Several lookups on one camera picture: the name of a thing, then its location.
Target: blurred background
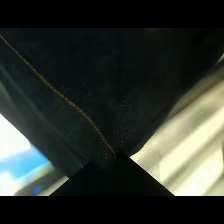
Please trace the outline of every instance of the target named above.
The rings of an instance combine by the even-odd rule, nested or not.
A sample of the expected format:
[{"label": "blurred background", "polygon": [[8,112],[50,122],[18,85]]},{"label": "blurred background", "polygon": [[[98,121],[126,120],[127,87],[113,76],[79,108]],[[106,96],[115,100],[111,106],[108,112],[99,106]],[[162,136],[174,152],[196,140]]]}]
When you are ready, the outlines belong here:
[{"label": "blurred background", "polygon": [[[174,195],[224,196],[224,69],[183,96],[131,159]],[[50,195],[67,179],[0,115],[0,195]]]}]

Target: stitch line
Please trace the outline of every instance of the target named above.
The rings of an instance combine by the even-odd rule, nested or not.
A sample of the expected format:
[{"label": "stitch line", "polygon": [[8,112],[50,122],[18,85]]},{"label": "stitch line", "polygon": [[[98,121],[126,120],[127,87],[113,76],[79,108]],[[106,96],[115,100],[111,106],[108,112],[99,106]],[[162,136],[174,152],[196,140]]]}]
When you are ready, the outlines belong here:
[{"label": "stitch line", "polygon": [[63,100],[65,100],[66,103],[68,103],[71,107],[73,107],[75,110],[77,110],[88,122],[89,124],[95,129],[97,134],[101,137],[103,142],[107,145],[107,147],[111,150],[113,153],[114,157],[116,158],[115,152],[113,148],[110,146],[110,144],[107,142],[106,138],[104,137],[103,133],[100,131],[100,129],[96,126],[96,124],[93,122],[93,120],[83,111],[81,110],[78,106],[76,106],[73,102],[71,102],[68,98],[66,98],[63,94],[61,94],[59,91],[57,91],[47,80],[39,73],[37,70],[29,64],[19,53],[18,51],[15,50],[14,47],[12,47],[8,41],[0,35],[0,38],[5,42],[6,45],[8,45],[11,50],[13,50],[17,56],[19,56],[20,59],[23,60],[23,62],[37,75],[38,78],[48,87],[50,88],[55,94],[57,94],[59,97],[61,97]]}]

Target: fabric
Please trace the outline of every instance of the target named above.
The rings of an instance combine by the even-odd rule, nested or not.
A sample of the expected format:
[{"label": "fabric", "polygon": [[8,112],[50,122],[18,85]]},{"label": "fabric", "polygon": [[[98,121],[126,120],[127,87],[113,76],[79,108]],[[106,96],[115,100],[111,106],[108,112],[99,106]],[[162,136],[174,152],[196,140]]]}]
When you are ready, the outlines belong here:
[{"label": "fabric", "polygon": [[68,175],[140,150],[224,52],[223,29],[0,34],[0,113]]}]

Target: black fabric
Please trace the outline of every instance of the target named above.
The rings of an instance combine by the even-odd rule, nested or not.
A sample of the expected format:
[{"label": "black fabric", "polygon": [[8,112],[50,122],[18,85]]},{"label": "black fabric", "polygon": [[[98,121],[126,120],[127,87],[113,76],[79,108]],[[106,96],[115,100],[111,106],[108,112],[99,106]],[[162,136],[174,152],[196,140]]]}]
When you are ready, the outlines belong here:
[{"label": "black fabric", "polygon": [[[2,104],[0,112],[69,175],[90,160],[107,166],[117,149],[128,156],[136,153],[179,97],[224,51],[223,29],[1,29],[0,33],[11,45],[1,38],[0,81],[20,118],[13,115],[15,106]],[[12,47],[98,129],[44,84]],[[12,90],[15,85],[21,96]]]},{"label": "black fabric", "polygon": [[145,170],[122,153],[111,172],[92,163],[73,175],[51,196],[173,196]]}]

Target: orange stitching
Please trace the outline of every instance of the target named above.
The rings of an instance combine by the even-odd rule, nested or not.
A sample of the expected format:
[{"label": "orange stitching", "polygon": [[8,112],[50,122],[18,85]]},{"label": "orange stitching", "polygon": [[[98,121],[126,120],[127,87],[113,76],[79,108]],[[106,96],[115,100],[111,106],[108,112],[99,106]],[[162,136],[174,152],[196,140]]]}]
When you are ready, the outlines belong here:
[{"label": "orange stitching", "polygon": [[16,50],[15,48],[13,48],[8,42],[7,40],[4,39],[4,37],[2,35],[0,35],[0,38],[23,60],[23,62],[25,62],[28,67],[44,82],[44,84],[46,86],[48,86],[54,93],[56,93],[58,96],[60,96],[62,99],[64,99],[70,106],[72,106],[73,108],[75,108],[89,123],[90,125],[92,125],[92,127],[95,129],[95,131],[99,134],[99,136],[101,137],[101,139],[103,140],[103,142],[108,146],[108,148],[112,151],[113,155],[115,156],[115,152],[112,149],[112,147],[110,146],[110,144],[107,142],[106,138],[104,137],[104,135],[102,134],[102,132],[99,130],[99,128],[95,125],[95,123],[93,122],[93,120],[87,115],[85,114],[85,112],[83,112],[78,106],[76,106],[73,102],[71,102],[69,99],[67,99],[64,95],[62,95],[60,92],[58,92],[49,82],[47,82],[47,80],[41,76],[41,74],[39,72],[37,72],[37,70],[35,68],[33,68],[32,65],[29,64],[29,62],[27,62]]}]

